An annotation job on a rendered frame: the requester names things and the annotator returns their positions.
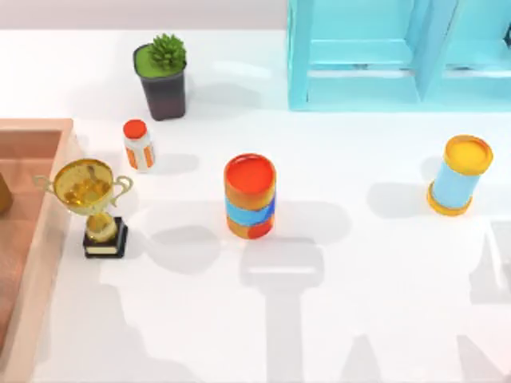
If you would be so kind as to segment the potted green plant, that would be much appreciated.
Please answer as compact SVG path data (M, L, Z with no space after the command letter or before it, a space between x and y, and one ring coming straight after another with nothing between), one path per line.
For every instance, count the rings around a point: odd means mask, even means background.
M151 117L177 119L186 111L187 51L176 35L160 34L133 52L134 71L141 81Z

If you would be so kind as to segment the orange and blue can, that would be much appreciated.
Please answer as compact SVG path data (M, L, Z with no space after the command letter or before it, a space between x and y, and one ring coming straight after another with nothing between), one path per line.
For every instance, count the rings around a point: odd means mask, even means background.
M265 156L244 153L224 168L224 194L229 229L242 239L258 239L274 226L276 171Z

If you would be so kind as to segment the gold trophy on black base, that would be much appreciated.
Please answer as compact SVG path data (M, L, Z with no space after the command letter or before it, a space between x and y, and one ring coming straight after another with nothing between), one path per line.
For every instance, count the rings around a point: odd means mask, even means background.
M115 176L101 160L82 158L61 168L50 180L34 176L34 185L49 192L71 212L87 218L83 248L88 259L121 259L129 228L120 217L107 212L133 187L127 176Z

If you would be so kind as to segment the white bottle with orange cap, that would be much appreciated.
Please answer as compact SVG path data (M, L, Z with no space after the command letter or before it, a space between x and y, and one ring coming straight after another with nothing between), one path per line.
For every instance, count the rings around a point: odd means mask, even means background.
M123 134L130 166L139 172L149 171L155 163L155 155L146 123L139 119L128 120Z

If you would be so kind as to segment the yellow and light blue can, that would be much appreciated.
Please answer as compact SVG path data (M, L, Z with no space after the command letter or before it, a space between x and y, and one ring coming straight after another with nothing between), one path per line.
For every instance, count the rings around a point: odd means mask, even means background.
M466 134L450 138L438 174L428 187L429 205L441 215L464 214L492 162L493 151L483 139Z

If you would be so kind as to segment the light blue rack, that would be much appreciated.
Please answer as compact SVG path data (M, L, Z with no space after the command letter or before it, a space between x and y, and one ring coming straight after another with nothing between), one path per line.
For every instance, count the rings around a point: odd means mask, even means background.
M511 112L511 0L287 0L294 110Z

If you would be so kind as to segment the shallow salmon box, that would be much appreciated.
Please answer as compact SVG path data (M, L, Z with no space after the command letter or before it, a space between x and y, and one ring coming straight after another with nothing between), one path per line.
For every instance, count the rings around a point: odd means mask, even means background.
M51 178L81 149L69 118L0 118L0 383L30 383L70 214L34 176Z

